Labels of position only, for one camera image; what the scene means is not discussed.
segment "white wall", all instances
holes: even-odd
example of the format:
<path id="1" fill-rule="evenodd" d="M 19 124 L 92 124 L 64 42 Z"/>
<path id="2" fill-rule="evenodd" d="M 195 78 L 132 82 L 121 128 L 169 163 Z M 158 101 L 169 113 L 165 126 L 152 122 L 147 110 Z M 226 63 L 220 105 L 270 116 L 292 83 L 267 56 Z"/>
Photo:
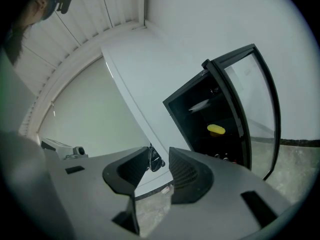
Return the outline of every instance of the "white wall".
<path id="1" fill-rule="evenodd" d="M 135 191 L 139 196 L 172 180 L 169 147 L 189 149 L 163 101 L 201 71 L 201 66 L 198 69 L 186 68 L 181 75 L 186 64 L 181 63 L 175 52 L 147 28 L 108 40 L 101 49 L 131 111 L 147 137 L 157 139 L 153 142 L 150 138 L 166 163 L 157 172 L 145 173 Z"/>
<path id="2" fill-rule="evenodd" d="M 66 86 L 54 102 L 54 110 L 56 116 L 50 109 L 39 135 L 83 146 L 89 157 L 150 145 L 103 58 Z"/>
<path id="3" fill-rule="evenodd" d="M 319 48 L 290 0 L 148 0 L 146 18 L 194 72 L 206 59 L 254 43 L 277 88 L 281 137 L 320 139 Z M 170 70 L 183 75 L 172 76 L 175 89 L 190 77 L 189 68 Z"/>

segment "white ceiling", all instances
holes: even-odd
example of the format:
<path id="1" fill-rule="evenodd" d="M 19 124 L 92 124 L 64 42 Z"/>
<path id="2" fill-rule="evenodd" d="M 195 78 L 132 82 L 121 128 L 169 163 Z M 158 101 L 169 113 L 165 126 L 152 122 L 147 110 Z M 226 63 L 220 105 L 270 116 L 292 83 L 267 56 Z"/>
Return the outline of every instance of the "white ceiling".
<path id="1" fill-rule="evenodd" d="M 36 100 L 24 118 L 20 134 L 27 135 L 34 107 L 61 64 L 95 36 L 106 35 L 108 30 L 128 22 L 141 22 L 139 7 L 143 4 L 140 0 L 72 0 L 67 14 L 54 12 L 27 31 L 15 71 Z"/>

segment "black door frame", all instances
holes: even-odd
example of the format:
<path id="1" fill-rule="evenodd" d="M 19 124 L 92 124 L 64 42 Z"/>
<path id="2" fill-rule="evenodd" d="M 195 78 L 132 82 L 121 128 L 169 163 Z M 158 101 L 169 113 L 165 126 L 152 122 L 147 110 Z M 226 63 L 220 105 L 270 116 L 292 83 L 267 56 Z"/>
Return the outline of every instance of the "black door frame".
<path id="1" fill-rule="evenodd" d="M 218 72 L 220 77 L 224 80 L 224 83 L 226 84 L 226 87 L 228 89 L 228 92 L 232 95 L 232 99 L 235 101 L 235 104 L 237 106 L 238 110 L 238 116 L 242 122 L 243 130 L 245 134 L 249 134 L 249 127 L 246 119 L 246 114 L 244 112 L 244 109 L 242 107 L 241 101 L 239 99 L 239 96 L 237 94 L 237 91 L 230 80 L 228 74 L 226 73 L 225 69 L 234 63 L 242 60 L 243 58 L 253 54 L 257 60 L 257 62 L 260 65 L 261 73 L 263 75 L 264 80 L 266 81 L 266 85 L 271 97 L 271 104 L 273 109 L 273 118 L 274 118 L 274 149 L 273 149 L 273 156 L 272 156 L 272 163 L 269 171 L 267 174 L 263 177 L 263 180 L 266 180 L 271 173 L 275 169 L 275 165 L 277 163 L 278 159 L 278 153 L 280 148 L 280 138 L 281 138 L 281 113 L 280 113 L 280 103 L 279 98 L 277 94 L 277 89 L 275 86 L 275 82 L 272 78 L 272 75 L 270 73 L 270 70 L 262 57 L 261 53 L 259 52 L 256 45 L 249 44 L 247 46 L 241 47 L 239 49 L 236 49 L 234 51 L 228 52 L 214 60 L 206 60 L 202 67 L 205 69 L 210 70 L 211 72 Z M 247 143 L 247 147 L 249 147 L 249 151 L 251 154 L 251 142 L 250 142 L 250 134 L 248 135 L 249 138 L 245 138 L 249 144 Z"/>
<path id="2" fill-rule="evenodd" d="M 251 170 L 251 165 L 252 165 L 251 154 L 252 153 L 251 153 L 250 132 L 249 132 L 245 111 L 242 107 L 242 103 L 236 92 L 236 89 L 231 83 L 228 75 L 227 75 L 228 78 L 226 78 L 226 76 L 222 74 L 224 70 L 218 69 L 218 67 L 215 64 L 215 60 L 210 61 L 209 59 L 207 59 L 204 63 L 202 63 L 202 67 L 205 70 L 209 70 L 211 75 L 214 77 L 214 79 L 218 83 L 226 101 L 228 102 L 228 105 L 231 109 L 231 112 L 237 127 L 239 139 L 241 142 L 243 166 Z"/>

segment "shelf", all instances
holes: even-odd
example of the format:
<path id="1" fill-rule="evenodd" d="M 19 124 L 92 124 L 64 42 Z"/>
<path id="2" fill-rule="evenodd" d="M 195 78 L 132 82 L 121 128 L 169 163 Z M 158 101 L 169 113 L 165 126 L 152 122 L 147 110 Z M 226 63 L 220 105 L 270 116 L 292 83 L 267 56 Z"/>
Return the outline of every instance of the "shelf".
<path id="1" fill-rule="evenodd" d="M 212 98 L 209 99 L 209 101 L 207 102 L 206 105 L 204 105 L 202 108 L 197 109 L 195 111 L 190 111 L 189 115 L 192 115 L 192 114 L 197 113 L 199 111 L 202 111 L 202 110 L 208 109 L 210 107 L 213 107 L 217 103 L 224 102 L 225 100 L 226 100 L 225 96 L 224 96 L 224 94 L 222 92 L 220 92 L 218 94 L 215 94 Z"/>
<path id="2" fill-rule="evenodd" d="M 207 139 L 216 139 L 216 138 L 227 138 L 227 137 L 236 137 L 236 135 L 234 133 L 230 133 L 230 134 L 220 134 L 217 136 L 211 136 L 211 135 L 210 136 L 202 136 L 202 137 L 199 137 L 197 139 L 197 141 L 198 140 L 207 140 Z"/>

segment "gray floor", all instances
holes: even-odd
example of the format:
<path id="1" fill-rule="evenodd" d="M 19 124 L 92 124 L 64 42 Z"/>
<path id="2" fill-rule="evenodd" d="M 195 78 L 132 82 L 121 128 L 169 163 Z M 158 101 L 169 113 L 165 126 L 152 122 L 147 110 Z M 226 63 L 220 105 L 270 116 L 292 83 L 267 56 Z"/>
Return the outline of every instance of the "gray floor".
<path id="1" fill-rule="evenodd" d="M 273 146 L 252 142 L 251 148 L 252 171 L 262 178 L 271 164 Z M 266 182 L 294 204 L 302 200 L 309 191 L 319 167 L 320 148 L 280 146 L 274 172 Z M 167 194 L 159 192 L 136 202 L 141 237 L 147 237 L 165 218 L 173 192 L 173 189 Z"/>

